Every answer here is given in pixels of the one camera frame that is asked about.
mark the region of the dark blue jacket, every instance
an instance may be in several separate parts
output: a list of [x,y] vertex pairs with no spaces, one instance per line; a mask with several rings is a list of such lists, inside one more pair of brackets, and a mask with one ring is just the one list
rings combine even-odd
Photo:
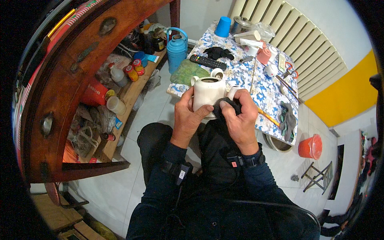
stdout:
[[[186,152],[168,143],[163,159],[183,162]],[[243,156],[244,159],[251,157],[264,156],[262,151]],[[295,205],[278,188],[266,163],[246,168],[243,174],[252,197],[249,200]],[[175,177],[155,165],[141,203],[132,213],[126,239],[160,239],[167,216],[167,222],[176,219],[172,229],[167,229],[169,239],[319,239],[320,229],[308,214],[284,207],[240,204],[202,196],[169,216],[178,194]]]

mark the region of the radiator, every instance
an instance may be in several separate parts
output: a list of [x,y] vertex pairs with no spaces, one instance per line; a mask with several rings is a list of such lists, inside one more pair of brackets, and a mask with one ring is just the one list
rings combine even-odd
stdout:
[[343,58],[320,29],[283,0],[237,0],[231,19],[235,16],[272,26],[276,36],[270,43],[294,60],[299,97],[305,101],[348,72]]

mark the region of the yellow wall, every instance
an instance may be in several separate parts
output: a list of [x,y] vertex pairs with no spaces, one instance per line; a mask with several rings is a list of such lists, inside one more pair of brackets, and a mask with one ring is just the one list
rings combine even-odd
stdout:
[[372,107],[377,90],[369,78],[377,73],[371,50],[354,68],[335,83],[305,102],[328,127],[337,125]]

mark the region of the white plastic bottle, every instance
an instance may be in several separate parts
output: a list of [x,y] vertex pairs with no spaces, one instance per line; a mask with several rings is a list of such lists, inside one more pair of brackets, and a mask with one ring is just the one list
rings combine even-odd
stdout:
[[109,69],[111,70],[112,80],[115,81],[119,87],[124,87],[128,83],[127,76],[125,76],[123,70],[115,68],[114,64],[115,63],[110,63],[108,65]]

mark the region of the orange bucket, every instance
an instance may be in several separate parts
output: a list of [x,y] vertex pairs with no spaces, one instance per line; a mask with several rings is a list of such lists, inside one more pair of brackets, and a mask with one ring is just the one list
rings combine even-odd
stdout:
[[302,140],[299,143],[299,156],[313,158],[318,160],[323,151],[323,142],[318,134],[314,134],[312,137]]

